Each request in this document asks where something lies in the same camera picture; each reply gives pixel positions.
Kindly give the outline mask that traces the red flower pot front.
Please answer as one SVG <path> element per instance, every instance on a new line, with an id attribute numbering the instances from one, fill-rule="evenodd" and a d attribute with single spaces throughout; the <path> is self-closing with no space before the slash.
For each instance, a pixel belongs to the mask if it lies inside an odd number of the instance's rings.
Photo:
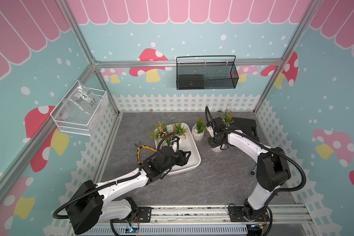
<path id="1" fill-rule="evenodd" d="M 187 130 L 182 122 L 172 124 L 173 132 L 179 137 L 180 143 L 186 140 Z"/>

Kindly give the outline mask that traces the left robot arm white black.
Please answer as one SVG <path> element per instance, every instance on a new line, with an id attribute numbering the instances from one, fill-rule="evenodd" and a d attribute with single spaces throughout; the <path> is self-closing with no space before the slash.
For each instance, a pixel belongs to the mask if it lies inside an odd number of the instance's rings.
<path id="1" fill-rule="evenodd" d="M 55 219 L 68 219 L 76 235 L 86 233 L 98 222 L 114 219 L 132 223 L 139 217 L 139 207 L 131 197 L 118 197 L 161 180 L 174 166 L 185 166 L 190 151 L 180 149 L 180 139 L 169 133 L 144 160 L 138 160 L 134 171 L 119 178 L 94 183 L 84 182 L 71 199 L 52 214 Z"/>

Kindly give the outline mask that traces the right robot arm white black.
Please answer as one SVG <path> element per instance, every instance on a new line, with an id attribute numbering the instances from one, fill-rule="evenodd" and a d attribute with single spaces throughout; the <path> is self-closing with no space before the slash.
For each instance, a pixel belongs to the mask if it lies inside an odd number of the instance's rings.
<path id="1" fill-rule="evenodd" d="M 265 211 L 269 202 L 279 192 L 295 192 L 303 189 L 307 182 L 303 168 L 285 155 L 279 147 L 269 147 L 260 142 L 257 135 L 257 123 L 252 119 L 233 118 L 229 124 L 222 118 L 213 118 L 209 107 L 205 108 L 206 128 L 209 132 L 208 143 L 212 149 L 225 150 L 234 146 L 251 157 L 256 163 L 257 184 L 252 194 L 243 204 L 242 214 L 247 221 L 256 221 Z M 296 187 L 284 188 L 292 177 L 290 165 L 301 175 Z"/>

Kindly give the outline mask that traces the pink flower white pot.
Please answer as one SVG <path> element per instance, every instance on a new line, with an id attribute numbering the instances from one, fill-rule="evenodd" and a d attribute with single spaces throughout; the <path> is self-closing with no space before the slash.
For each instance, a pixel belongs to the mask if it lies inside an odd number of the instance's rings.
<path id="1" fill-rule="evenodd" d="M 149 136 L 154 139 L 156 146 L 158 146 L 159 142 L 168 134 L 169 131 L 165 122 L 158 122 L 155 124 L 155 130 L 149 132 Z"/>

